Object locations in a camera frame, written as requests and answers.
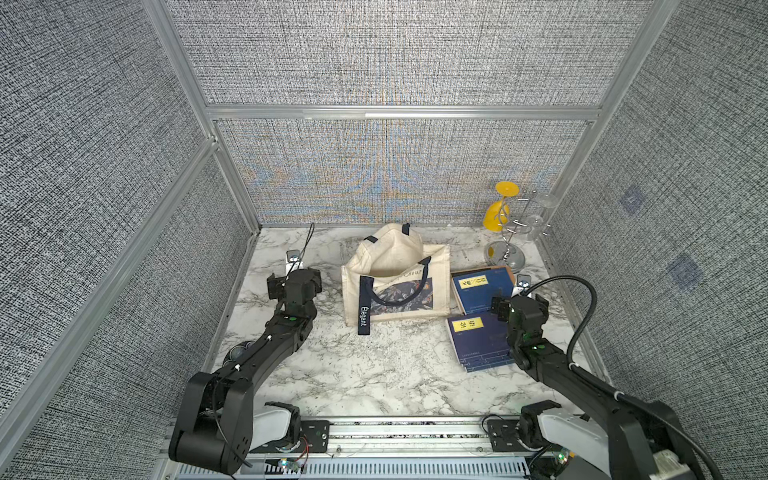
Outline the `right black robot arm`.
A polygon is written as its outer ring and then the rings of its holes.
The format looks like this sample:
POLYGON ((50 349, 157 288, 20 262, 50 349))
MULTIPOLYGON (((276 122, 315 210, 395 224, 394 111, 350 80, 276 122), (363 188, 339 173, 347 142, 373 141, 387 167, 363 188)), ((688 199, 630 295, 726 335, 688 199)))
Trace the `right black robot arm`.
POLYGON ((684 432, 669 406, 618 390, 578 365, 571 349, 545 339, 549 303, 533 289, 494 297, 490 311, 507 327, 509 354, 517 366, 583 412, 569 414, 554 401, 523 407, 517 424, 523 445, 537 450, 559 445, 611 479, 721 478, 714 460, 684 432))

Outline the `cream canvas tote bag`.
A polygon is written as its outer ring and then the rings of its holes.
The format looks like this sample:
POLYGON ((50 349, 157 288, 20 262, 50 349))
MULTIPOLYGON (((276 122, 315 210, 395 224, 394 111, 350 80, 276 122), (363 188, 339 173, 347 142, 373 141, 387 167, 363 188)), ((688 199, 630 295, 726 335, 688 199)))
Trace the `cream canvas tote bag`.
POLYGON ((365 336, 375 322, 448 315, 450 254, 449 245, 424 242, 408 223, 365 237, 341 267, 345 324, 365 336))

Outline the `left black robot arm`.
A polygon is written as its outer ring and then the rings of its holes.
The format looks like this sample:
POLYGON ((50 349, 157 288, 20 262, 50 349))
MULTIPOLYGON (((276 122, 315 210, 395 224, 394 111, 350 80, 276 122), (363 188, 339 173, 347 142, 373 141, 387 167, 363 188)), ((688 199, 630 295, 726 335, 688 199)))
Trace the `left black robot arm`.
POLYGON ((309 337, 321 272, 305 268, 285 277, 270 275, 267 287, 278 305, 262 336, 216 371, 198 372, 188 381, 169 442, 170 460, 228 476, 247 464, 254 394, 309 337))

